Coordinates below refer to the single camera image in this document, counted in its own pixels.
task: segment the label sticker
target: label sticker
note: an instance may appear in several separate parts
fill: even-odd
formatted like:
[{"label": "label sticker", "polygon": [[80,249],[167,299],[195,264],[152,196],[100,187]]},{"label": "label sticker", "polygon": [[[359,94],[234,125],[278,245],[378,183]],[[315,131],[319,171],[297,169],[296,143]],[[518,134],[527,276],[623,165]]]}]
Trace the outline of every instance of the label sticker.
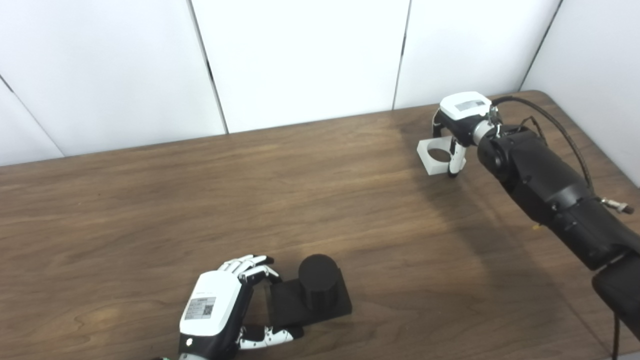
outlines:
[{"label": "label sticker", "polygon": [[484,103],[480,100],[471,100],[457,104],[456,109],[458,109],[458,111],[465,111],[482,105],[484,105]]},{"label": "label sticker", "polygon": [[210,319],[213,312],[213,305],[216,303],[214,297],[200,297],[191,299],[187,307],[187,313],[184,315],[185,320]]}]

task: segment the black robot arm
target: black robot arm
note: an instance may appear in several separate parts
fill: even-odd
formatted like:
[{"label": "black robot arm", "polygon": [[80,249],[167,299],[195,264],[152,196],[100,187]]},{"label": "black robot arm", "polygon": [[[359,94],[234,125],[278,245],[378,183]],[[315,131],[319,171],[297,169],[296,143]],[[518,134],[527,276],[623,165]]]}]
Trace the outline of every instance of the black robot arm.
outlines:
[{"label": "black robot arm", "polygon": [[599,270],[595,291],[640,340],[640,236],[536,133],[523,126],[502,126],[499,136],[496,130],[480,140],[480,162],[532,220]]}]

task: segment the white plastic casing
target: white plastic casing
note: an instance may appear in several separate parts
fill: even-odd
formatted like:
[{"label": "white plastic casing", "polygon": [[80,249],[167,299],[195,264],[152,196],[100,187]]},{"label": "white plastic casing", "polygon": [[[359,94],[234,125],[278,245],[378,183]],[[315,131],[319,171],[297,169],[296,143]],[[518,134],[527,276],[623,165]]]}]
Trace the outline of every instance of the white plastic casing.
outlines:
[{"label": "white plastic casing", "polygon": [[468,91],[452,94],[440,101],[440,109],[452,120],[461,120],[489,112],[491,100],[479,92]]},{"label": "white plastic casing", "polygon": [[219,334],[229,320],[241,287],[231,272],[216,270],[201,274],[182,313],[180,332],[194,336]]}]

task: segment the black cable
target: black cable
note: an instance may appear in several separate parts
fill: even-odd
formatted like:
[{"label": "black cable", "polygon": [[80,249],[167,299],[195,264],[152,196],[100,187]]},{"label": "black cable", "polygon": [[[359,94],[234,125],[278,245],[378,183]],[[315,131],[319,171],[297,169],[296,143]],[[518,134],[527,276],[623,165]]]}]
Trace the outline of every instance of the black cable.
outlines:
[{"label": "black cable", "polygon": [[538,130],[538,135],[540,135],[540,138],[545,143],[545,146],[548,146],[547,138],[545,138],[545,134],[542,132],[542,127],[540,127],[540,124],[538,123],[536,118],[534,118],[533,116],[527,117],[520,123],[520,127],[524,126],[524,124],[526,124],[527,121],[529,120],[531,120],[531,122],[533,122],[533,124],[536,126],[536,129]]},{"label": "black cable", "polygon": [[582,157],[582,153],[580,152],[580,149],[578,149],[578,146],[575,144],[575,142],[573,141],[569,133],[566,132],[566,129],[564,128],[564,126],[562,126],[562,124],[560,124],[560,122],[556,120],[556,118],[551,116],[551,114],[548,113],[546,110],[534,104],[533,102],[527,99],[523,99],[521,97],[515,97],[515,96],[499,97],[498,99],[492,101],[492,105],[497,106],[498,104],[507,102],[507,101],[520,102],[536,110],[537,112],[541,113],[545,118],[547,118],[547,120],[549,120],[560,131],[560,133],[562,134],[566,142],[569,143],[571,150],[573,150],[575,157],[578,159],[578,162],[580,163],[580,168],[582,168],[582,173],[584,174],[584,180],[587,182],[587,187],[593,192],[594,191],[593,182],[591,181],[591,175],[589,174],[589,169],[587,168],[587,164],[584,161],[584,158]]},{"label": "black cable", "polygon": [[611,360],[618,360],[620,351],[620,318],[613,315],[613,349],[611,350]]}]

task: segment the white cylindrical holder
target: white cylindrical holder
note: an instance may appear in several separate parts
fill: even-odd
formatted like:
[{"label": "white cylindrical holder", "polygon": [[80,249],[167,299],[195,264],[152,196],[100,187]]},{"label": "white cylindrical holder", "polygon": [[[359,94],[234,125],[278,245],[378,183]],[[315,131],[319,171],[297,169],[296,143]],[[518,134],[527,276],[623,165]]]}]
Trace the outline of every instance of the white cylindrical holder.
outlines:
[{"label": "white cylindrical holder", "polygon": [[[448,171],[449,162],[438,161],[432,158],[431,155],[429,155],[429,150],[440,149],[451,155],[449,152],[449,149],[451,148],[451,138],[452,136],[445,136],[442,138],[421,140],[418,143],[418,155],[420,155],[422,164],[424,164],[424,168],[427,169],[427,173],[429,175],[444,174]],[[465,167],[466,163],[467,159],[463,159],[460,170]]]}]

